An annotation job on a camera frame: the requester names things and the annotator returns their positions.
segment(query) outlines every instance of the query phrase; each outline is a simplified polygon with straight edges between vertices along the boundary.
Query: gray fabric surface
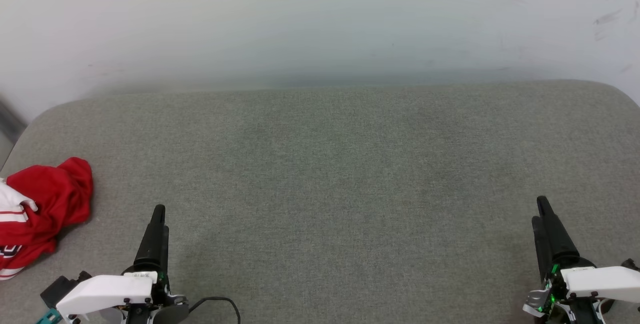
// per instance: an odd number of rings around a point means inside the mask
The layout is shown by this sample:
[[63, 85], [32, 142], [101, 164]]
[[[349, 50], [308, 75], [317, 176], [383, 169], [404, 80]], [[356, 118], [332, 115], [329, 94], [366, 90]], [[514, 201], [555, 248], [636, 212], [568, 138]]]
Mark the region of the gray fabric surface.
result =
[[595, 264], [640, 260], [640, 109], [602, 84], [86, 100], [34, 121], [0, 176], [70, 156], [93, 167], [93, 216], [0, 281], [16, 322], [60, 274], [128, 267], [158, 203], [173, 291], [230, 296], [247, 323], [529, 322], [540, 194]]

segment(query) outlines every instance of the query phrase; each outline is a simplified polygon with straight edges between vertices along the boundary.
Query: teal connector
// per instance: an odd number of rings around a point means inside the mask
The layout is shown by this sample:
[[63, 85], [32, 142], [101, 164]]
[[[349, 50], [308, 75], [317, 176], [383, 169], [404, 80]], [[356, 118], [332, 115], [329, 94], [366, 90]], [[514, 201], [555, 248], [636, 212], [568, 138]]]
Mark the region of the teal connector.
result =
[[46, 314], [44, 314], [40, 320], [36, 322], [36, 324], [57, 324], [57, 322], [62, 321], [62, 315], [55, 309], [50, 309]]

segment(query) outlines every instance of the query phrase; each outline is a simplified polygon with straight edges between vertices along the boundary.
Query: red cloth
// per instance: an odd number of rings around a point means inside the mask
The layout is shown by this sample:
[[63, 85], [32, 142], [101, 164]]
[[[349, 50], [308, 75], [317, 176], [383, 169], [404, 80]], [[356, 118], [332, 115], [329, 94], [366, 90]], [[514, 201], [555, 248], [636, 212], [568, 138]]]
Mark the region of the red cloth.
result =
[[[63, 226], [86, 221], [94, 191], [87, 161], [71, 157], [58, 167], [36, 165], [9, 176], [7, 185], [33, 199], [37, 211], [25, 207], [24, 223], [0, 222], [0, 279], [2, 270], [21, 269], [44, 252], [55, 250], [55, 236]], [[20, 246], [16, 251], [13, 246]]]

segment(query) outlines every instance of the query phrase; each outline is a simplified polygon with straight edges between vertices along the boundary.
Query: red and white clothing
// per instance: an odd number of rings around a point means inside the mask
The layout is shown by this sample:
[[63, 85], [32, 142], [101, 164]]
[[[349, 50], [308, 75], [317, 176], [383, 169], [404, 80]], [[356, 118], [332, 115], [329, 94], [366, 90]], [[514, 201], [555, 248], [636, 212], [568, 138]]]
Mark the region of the red and white clothing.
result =
[[86, 221], [94, 190], [89, 163], [76, 157], [58, 167], [28, 167], [6, 181], [8, 188], [0, 186], [0, 280], [53, 252], [61, 228]]

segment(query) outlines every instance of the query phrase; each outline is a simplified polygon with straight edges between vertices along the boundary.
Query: black cable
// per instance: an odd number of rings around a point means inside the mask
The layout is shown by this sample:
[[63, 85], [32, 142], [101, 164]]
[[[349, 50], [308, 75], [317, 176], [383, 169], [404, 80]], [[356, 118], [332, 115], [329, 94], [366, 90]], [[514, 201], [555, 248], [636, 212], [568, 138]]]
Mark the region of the black cable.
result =
[[235, 314], [236, 314], [235, 316], [238, 317], [238, 324], [240, 324], [240, 310], [238, 310], [238, 307], [235, 305], [236, 303], [234, 303], [233, 300], [229, 299], [228, 297], [224, 297], [224, 296], [203, 297], [197, 303], [195, 303], [192, 307], [189, 308], [189, 313], [194, 311], [195, 308], [197, 308], [200, 304], [202, 304], [202, 303], [204, 303], [205, 301], [208, 301], [208, 300], [224, 300], [224, 301], [230, 302], [231, 305], [233, 305], [233, 309], [236, 311], [235, 312]]

